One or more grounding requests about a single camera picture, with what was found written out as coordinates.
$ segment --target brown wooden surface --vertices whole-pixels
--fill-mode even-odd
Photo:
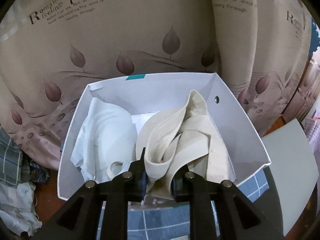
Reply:
[[[268,130],[268,133],[285,125],[282,117],[279,117],[272,127]],[[60,200],[57,195],[57,171],[51,171],[51,180],[47,185],[37,184],[35,194],[37,197],[37,206],[35,207],[36,213],[39,216],[39,220],[45,224],[55,212],[65,203]],[[292,227],[290,232],[286,235],[287,240],[298,240],[307,231],[310,225],[313,223],[316,216],[317,205],[317,192],[313,191],[310,200],[308,201],[306,208],[300,215],[299,219]]]

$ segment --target open box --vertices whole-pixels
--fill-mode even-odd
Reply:
[[[68,200],[84,179],[70,157],[92,98],[118,105],[132,115],[137,131],[152,113],[181,107],[189,92],[197,90],[206,100],[232,161],[240,185],[271,164],[266,149],[237,99],[216,73],[157,73],[119,77],[88,84],[71,120],[63,147],[59,174],[58,197]]]

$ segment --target teal object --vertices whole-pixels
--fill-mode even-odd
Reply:
[[[140,74],[140,75],[132,75],[132,76],[128,76],[126,80],[132,80],[132,79],[140,79],[140,78],[144,78],[146,74]]]

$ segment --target white cloth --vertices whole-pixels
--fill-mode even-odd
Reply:
[[[195,90],[182,108],[161,111],[145,123],[137,140],[137,159],[143,147],[147,191],[153,196],[171,199],[171,181],[185,164],[209,181],[236,180],[227,148]]]
[[[22,232],[33,236],[42,226],[33,206],[35,189],[31,182],[18,184],[17,188],[0,183],[0,217],[7,228],[18,236]]]
[[[108,171],[110,174],[114,162],[126,163],[123,172],[129,168],[127,162],[136,160],[137,136],[137,129],[127,111],[93,98],[70,161],[81,168],[84,181],[110,181],[112,178],[108,176]]]

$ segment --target beige bag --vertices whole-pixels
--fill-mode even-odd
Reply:
[[[153,196],[172,199],[171,181],[186,164],[209,181],[236,180],[227,148],[195,90],[181,109],[161,111],[145,123],[137,140],[137,159],[143,147],[147,191]]]

